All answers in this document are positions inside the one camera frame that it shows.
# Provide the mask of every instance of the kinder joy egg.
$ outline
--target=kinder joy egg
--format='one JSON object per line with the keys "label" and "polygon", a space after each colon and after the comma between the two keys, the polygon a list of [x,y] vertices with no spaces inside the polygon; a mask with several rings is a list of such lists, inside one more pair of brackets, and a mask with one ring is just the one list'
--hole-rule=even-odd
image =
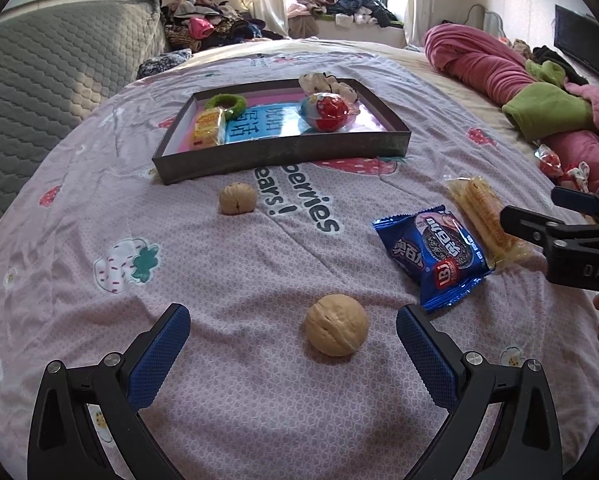
{"label": "kinder joy egg", "polygon": [[298,113],[312,128],[323,133],[339,130],[351,117],[351,110],[340,95],[325,92],[305,97]]}

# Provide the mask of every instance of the bed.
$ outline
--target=bed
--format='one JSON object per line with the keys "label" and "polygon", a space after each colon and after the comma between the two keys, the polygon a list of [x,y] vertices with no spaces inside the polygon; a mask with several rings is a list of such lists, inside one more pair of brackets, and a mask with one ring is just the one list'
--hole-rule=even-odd
{"label": "bed", "polygon": [[[159,182],[150,158],[191,92],[306,72],[356,78],[380,96],[413,131],[406,157],[362,171],[307,163]],[[470,128],[484,138],[476,142]],[[402,478],[447,412],[395,335],[397,310],[416,303],[419,289],[387,257],[371,221],[439,203],[461,216],[444,176],[480,174],[505,203],[581,223],[551,204],[552,184],[531,159],[485,98],[435,72],[423,54],[379,44],[229,46],[130,84],[59,143],[0,221],[0,460],[25,478],[49,361],[95,364],[182,303],[191,336],[141,414],[186,478]],[[272,216],[260,200],[253,214],[218,215],[222,187],[257,186],[263,173],[300,205],[297,214]],[[316,227],[291,173],[328,199],[337,228]],[[102,285],[102,269],[140,254],[134,279]],[[490,362],[543,363],[568,468],[599,423],[598,317],[591,293],[551,285],[544,270],[536,253],[492,274],[434,324]],[[343,360],[318,354],[302,328],[308,306],[336,292],[356,298],[371,320],[364,346]],[[475,466],[487,426],[460,478]]]}

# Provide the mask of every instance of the green cloth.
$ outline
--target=green cloth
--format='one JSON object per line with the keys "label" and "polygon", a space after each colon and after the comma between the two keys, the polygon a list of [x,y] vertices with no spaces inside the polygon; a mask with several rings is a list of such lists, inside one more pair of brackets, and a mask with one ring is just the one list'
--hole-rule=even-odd
{"label": "green cloth", "polygon": [[545,61],[544,64],[538,65],[530,59],[526,60],[526,72],[531,74],[538,81],[545,81],[551,85],[564,88],[566,81],[566,70],[557,63]]}
{"label": "green cloth", "polygon": [[528,85],[503,105],[502,112],[528,142],[561,132],[595,129],[588,101],[546,82]]}

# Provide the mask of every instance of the oreo cookie package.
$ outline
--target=oreo cookie package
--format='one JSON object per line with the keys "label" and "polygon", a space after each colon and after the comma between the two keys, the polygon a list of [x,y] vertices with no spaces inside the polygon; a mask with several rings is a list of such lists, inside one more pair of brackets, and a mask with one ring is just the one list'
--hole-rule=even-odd
{"label": "oreo cookie package", "polygon": [[375,220],[373,227],[391,258],[420,284],[426,311],[457,303],[491,272],[484,251],[445,206]]}

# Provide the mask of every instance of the yellow snack package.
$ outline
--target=yellow snack package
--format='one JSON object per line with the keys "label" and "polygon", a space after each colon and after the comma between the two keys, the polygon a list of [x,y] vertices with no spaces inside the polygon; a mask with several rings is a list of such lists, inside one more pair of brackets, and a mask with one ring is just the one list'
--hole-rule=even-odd
{"label": "yellow snack package", "polygon": [[212,146],[220,146],[226,140],[226,118],[223,108],[202,110],[195,119],[189,149],[201,150]]}
{"label": "yellow snack package", "polygon": [[502,269],[531,256],[531,244],[502,229],[500,212],[503,204],[486,180],[480,176],[446,180],[453,200],[468,216],[482,239],[491,268]]}

